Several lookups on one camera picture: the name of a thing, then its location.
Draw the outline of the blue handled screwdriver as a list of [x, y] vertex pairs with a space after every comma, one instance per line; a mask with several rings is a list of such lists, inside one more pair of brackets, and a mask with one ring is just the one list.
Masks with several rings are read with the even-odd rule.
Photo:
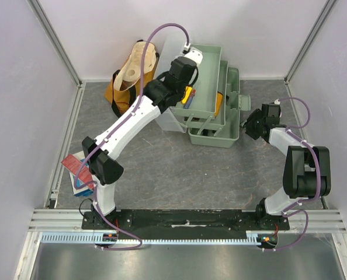
[[196, 93], [196, 90], [193, 89], [188, 97], [188, 99], [186, 100], [186, 103], [184, 104], [184, 107], [185, 109], [188, 109], [190, 107], [190, 104], [195, 96], [195, 93]]

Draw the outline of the green toolbox with clear lid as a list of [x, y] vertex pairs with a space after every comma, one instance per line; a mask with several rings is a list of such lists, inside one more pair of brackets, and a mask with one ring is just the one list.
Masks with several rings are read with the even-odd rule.
[[[183, 108], [180, 101], [155, 122], [163, 131], [187, 133], [194, 145], [230, 148], [240, 136], [240, 113], [251, 109], [251, 98], [241, 94], [240, 72], [221, 58], [220, 46], [192, 46], [203, 53], [203, 60], [190, 107]], [[224, 99], [215, 118], [217, 92], [221, 92]]]

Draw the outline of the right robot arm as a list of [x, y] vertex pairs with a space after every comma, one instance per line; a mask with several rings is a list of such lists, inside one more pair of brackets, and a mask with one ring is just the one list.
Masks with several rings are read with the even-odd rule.
[[242, 123], [254, 140], [262, 138], [285, 155], [282, 187], [256, 207], [255, 225], [269, 229], [275, 216], [283, 216], [297, 205], [325, 197], [331, 192], [330, 152], [301, 139], [280, 123], [279, 104], [263, 104]]

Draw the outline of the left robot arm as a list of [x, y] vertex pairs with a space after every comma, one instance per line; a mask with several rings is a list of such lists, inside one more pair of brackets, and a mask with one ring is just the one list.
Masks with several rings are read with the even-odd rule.
[[102, 229], [111, 228], [115, 222], [114, 191], [124, 172], [116, 159], [142, 128], [184, 98], [186, 87], [198, 76], [194, 60], [175, 58], [170, 69], [148, 82], [142, 95], [111, 127], [95, 139], [86, 137], [82, 141], [85, 161], [95, 181], [95, 222]]

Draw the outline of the yellow handled screwdriver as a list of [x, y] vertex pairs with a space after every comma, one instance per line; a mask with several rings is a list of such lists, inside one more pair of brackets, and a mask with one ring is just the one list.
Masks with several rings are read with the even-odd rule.
[[192, 92], [193, 88], [191, 86], [187, 86], [185, 89], [185, 95], [183, 99], [181, 100], [182, 104], [186, 104], [187, 100], [189, 99], [189, 96]]

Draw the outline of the orange utility knife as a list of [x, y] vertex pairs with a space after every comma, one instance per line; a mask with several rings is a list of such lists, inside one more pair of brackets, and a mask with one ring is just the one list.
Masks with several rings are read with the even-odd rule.
[[216, 110], [214, 113], [214, 117], [216, 118], [220, 112], [221, 105], [224, 99], [224, 95], [221, 92], [217, 92], [216, 94]]

